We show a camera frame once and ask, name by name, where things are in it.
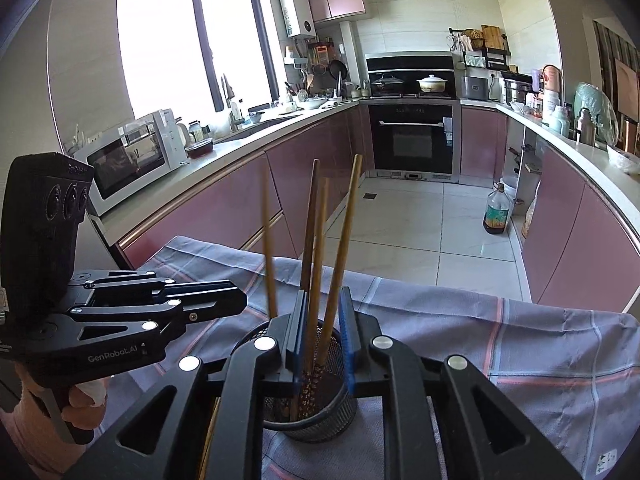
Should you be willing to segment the left hand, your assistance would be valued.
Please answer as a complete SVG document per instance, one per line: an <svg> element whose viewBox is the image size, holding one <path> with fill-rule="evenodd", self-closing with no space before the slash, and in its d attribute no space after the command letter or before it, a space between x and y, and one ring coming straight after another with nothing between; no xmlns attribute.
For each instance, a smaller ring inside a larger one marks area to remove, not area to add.
<svg viewBox="0 0 640 480"><path fill-rule="evenodd" d="M62 387L57 392L38 385L23 364L15 364L21 379L21 401L14 408L17 425L28 434L52 434L65 444L85 445L93 439L106 411L108 378Z"/></svg>

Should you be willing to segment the pink sleeved left forearm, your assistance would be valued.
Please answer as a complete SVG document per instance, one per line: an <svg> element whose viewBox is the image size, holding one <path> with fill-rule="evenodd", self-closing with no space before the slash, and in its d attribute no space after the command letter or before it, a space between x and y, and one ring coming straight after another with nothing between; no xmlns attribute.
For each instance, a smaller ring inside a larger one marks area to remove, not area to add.
<svg viewBox="0 0 640 480"><path fill-rule="evenodd" d="M61 479L85 450L64 442L32 399L1 411L2 479Z"/></svg>

